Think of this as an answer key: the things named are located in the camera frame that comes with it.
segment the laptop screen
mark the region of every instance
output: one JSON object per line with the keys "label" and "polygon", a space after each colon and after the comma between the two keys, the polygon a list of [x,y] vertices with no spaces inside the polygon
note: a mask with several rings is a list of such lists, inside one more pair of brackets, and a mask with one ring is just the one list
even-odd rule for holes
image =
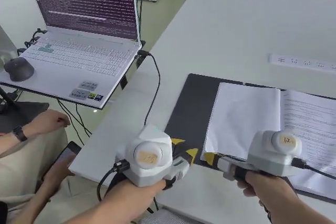
{"label": "laptop screen", "polygon": [[47,26],[137,40],[134,0],[36,0]]}

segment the watch strap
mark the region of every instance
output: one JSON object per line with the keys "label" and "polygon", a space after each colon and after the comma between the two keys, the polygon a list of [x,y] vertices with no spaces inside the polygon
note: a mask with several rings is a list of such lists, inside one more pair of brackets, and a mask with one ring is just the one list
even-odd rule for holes
{"label": "watch strap", "polygon": [[23,129],[21,126],[15,127],[13,129],[13,134],[20,140],[20,142],[26,141],[28,138],[23,133]]}

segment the computer mouse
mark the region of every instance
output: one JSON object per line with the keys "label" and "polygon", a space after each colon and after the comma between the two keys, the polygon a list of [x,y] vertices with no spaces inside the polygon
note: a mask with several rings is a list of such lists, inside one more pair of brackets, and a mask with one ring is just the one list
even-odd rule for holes
{"label": "computer mouse", "polygon": [[12,81],[25,81],[34,74],[34,67],[23,57],[17,57],[8,61],[5,71],[9,73]]}

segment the paper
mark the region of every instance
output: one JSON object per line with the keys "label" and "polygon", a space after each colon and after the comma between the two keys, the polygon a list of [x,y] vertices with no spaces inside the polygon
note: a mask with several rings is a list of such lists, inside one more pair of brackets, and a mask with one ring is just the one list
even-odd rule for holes
{"label": "paper", "polygon": [[280,90],[221,83],[203,153],[247,158],[255,133],[262,130],[280,130]]}
{"label": "paper", "polygon": [[[263,130],[291,131],[302,141],[301,158],[336,176],[336,101],[297,91],[221,83],[203,153],[247,158],[255,133]],[[298,169],[289,179],[297,189],[336,199],[331,178]]]}
{"label": "paper", "polygon": [[[281,128],[302,141],[302,158],[323,172],[336,175],[336,101],[296,91],[284,91],[281,98]],[[293,185],[336,199],[336,181],[299,170],[290,178]]]}

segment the black clipboard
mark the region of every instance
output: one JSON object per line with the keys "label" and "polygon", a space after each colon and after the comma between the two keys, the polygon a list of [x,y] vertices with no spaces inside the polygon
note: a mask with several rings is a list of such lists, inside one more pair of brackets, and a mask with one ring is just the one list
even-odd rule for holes
{"label": "black clipboard", "polygon": [[[198,148],[195,164],[209,167],[200,159],[203,149],[212,108],[217,96],[218,86],[221,82],[245,85],[250,87],[270,88],[266,86],[243,83],[240,81],[225,80],[220,78],[201,76],[190,73],[184,83],[184,87],[177,100],[173,113],[168,121],[165,132],[171,138],[185,140],[186,148]],[[296,190],[297,193],[311,198],[320,199],[336,204],[336,200]]]}

